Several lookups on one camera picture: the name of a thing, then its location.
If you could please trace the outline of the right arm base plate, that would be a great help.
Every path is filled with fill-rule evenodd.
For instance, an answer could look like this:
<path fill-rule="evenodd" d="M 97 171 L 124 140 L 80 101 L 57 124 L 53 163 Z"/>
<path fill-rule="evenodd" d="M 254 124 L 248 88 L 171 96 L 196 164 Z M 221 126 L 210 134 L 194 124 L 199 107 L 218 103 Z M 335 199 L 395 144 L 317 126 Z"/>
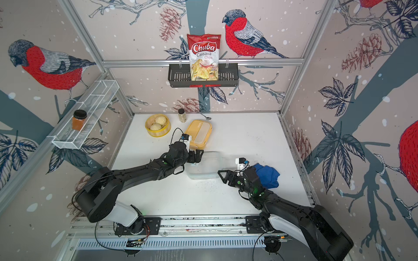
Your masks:
<path fill-rule="evenodd" d="M 246 216 L 244 226 L 248 234 L 284 233 L 281 230 L 274 229 L 266 217 L 259 215 Z"/>

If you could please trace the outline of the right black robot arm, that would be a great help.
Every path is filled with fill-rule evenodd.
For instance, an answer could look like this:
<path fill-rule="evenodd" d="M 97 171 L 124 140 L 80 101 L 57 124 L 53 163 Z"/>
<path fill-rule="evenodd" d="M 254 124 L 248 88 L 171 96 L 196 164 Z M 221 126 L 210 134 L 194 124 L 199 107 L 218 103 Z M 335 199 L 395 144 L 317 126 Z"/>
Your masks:
<path fill-rule="evenodd" d="M 248 194 L 260 213 L 262 228 L 282 231 L 308 246 L 319 261 L 343 261 L 353 240 L 322 206 L 302 206 L 265 189 L 253 167 L 242 171 L 219 170 L 222 182 Z"/>

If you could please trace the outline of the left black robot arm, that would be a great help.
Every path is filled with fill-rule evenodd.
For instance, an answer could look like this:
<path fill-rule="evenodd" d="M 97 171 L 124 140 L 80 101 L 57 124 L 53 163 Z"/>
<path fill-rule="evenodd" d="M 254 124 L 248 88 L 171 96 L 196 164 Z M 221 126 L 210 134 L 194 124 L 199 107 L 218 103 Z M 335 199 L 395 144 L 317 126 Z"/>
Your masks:
<path fill-rule="evenodd" d="M 140 234 L 145 229 L 144 216 L 135 206 L 118 202 L 119 194 L 175 175 L 175 170 L 187 163 L 200 163 L 203 154 L 203 150 L 189 151 L 184 142 L 176 141 L 167 153 L 148 164 L 124 170 L 103 167 L 78 191 L 75 201 L 91 223 L 108 220 L 125 227 L 130 234 Z"/>

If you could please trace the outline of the clear plastic lunch box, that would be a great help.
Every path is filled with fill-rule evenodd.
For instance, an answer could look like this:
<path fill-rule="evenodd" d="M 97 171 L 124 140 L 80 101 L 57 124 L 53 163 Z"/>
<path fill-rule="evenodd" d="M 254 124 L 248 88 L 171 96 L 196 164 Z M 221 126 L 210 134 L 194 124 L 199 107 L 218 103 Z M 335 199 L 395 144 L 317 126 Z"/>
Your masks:
<path fill-rule="evenodd" d="M 204 152 L 200 163 L 187 164 L 186 175 L 190 179 L 219 178 L 218 171 L 223 168 L 223 156 L 220 152 Z"/>

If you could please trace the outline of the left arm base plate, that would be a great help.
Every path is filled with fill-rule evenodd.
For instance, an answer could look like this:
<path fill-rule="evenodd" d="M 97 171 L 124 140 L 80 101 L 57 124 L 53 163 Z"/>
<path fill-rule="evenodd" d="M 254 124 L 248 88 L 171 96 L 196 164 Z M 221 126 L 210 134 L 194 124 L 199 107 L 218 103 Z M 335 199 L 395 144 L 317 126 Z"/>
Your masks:
<path fill-rule="evenodd" d="M 122 224 L 114 225 L 114 233 L 116 236 L 154 236 L 158 235 L 161 226 L 161 217 L 140 217 L 130 227 Z"/>

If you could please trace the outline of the blue cleaning cloth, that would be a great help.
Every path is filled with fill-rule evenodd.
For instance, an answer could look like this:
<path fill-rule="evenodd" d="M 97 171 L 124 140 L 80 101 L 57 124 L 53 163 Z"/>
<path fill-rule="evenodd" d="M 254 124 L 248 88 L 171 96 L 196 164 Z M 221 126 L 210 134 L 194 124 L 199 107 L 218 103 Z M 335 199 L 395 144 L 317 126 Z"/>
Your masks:
<path fill-rule="evenodd" d="M 255 164 L 253 167 L 264 188 L 273 189 L 279 186 L 278 177 L 280 176 L 280 173 L 275 168 L 260 164 Z"/>

